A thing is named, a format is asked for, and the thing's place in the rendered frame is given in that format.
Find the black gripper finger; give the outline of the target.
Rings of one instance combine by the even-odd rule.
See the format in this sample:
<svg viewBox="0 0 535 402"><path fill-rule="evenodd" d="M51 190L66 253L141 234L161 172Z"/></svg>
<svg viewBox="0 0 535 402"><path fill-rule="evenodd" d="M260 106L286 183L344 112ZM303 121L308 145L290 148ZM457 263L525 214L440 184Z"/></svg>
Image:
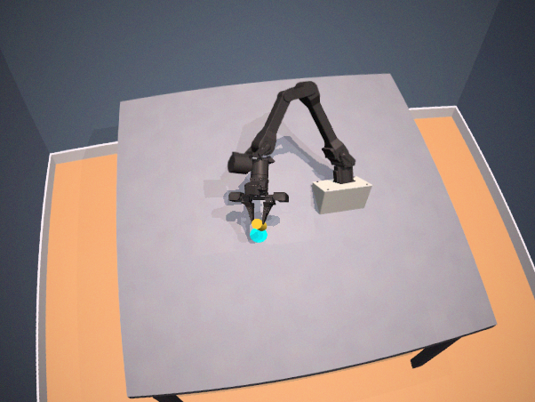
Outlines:
<svg viewBox="0 0 535 402"><path fill-rule="evenodd" d="M241 202L241 204L244 204L247 208L247 211L249 213L251 223L254 220L254 203L252 202Z"/></svg>
<svg viewBox="0 0 535 402"><path fill-rule="evenodd" d="M274 202L263 202L263 214L262 214L262 224L265 223L268 214L272 208L273 205L276 205Z"/></svg>

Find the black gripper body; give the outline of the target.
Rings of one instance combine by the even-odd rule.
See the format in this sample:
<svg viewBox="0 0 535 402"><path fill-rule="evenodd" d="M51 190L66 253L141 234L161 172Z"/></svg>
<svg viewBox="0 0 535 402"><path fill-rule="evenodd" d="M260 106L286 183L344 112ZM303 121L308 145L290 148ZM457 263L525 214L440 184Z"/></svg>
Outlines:
<svg viewBox="0 0 535 402"><path fill-rule="evenodd" d="M268 176L264 174L253 174L251 175L251 178L255 178L255 181L260 181L260 178L265 178L265 181L267 181L268 184ZM251 181L250 178L250 181ZM256 196L256 197L254 197ZM264 197L261 197L264 196ZM285 192L274 192L273 195L269 195L268 191L267 193L260 193L259 195L245 195L242 192L230 192L228 195L228 200L232 202L251 202L252 200L265 200L266 202L274 202L278 201L280 203L288 203L289 202L289 195Z"/></svg>

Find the cyan circle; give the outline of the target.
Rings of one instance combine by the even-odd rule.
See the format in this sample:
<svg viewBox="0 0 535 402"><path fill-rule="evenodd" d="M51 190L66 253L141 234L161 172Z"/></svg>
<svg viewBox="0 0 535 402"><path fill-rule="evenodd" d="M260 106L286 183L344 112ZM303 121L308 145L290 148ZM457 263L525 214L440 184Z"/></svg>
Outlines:
<svg viewBox="0 0 535 402"><path fill-rule="evenodd" d="M267 232L264 230L264 231L259 231L257 229L253 229L250 233L250 237L252 239L252 241L256 242L256 243L261 243L263 241L266 240L268 234Z"/></svg>

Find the yellow cylinder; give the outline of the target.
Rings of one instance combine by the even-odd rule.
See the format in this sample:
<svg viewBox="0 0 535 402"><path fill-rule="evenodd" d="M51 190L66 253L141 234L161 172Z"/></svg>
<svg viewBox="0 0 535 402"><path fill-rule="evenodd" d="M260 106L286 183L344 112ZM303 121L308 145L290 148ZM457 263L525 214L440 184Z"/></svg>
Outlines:
<svg viewBox="0 0 535 402"><path fill-rule="evenodd" d="M264 231L267 228L267 224L266 223L262 224L262 220L260 219L253 220L252 226L259 231Z"/></svg>

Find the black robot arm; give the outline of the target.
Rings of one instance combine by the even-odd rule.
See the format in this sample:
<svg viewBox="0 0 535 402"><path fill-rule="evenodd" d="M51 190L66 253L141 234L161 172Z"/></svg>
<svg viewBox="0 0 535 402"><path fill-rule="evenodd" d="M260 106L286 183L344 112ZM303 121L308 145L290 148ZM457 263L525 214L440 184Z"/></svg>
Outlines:
<svg viewBox="0 0 535 402"><path fill-rule="evenodd" d="M269 155L275 149L277 131L290 101L295 99L299 99L307 106L320 134L323 136L324 148L322 151L325 158L328 158L331 165L336 165L333 170L333 182L339 184L353 182L355 158L349 154L347 147L336 137L320 103L318 86L312 81L298 82L295 87L278 93L267 122L252 141L250 148L244 153L232 152L228 160L228 171L241 174L251 172L251 175L264 174L268 176L268 164L275 162ZM268 181L265 181L265 178L260 178L260 181L251 178L250 182L244 184L245 195L259 195L261 192L267 193L267 190Z"/></svg>

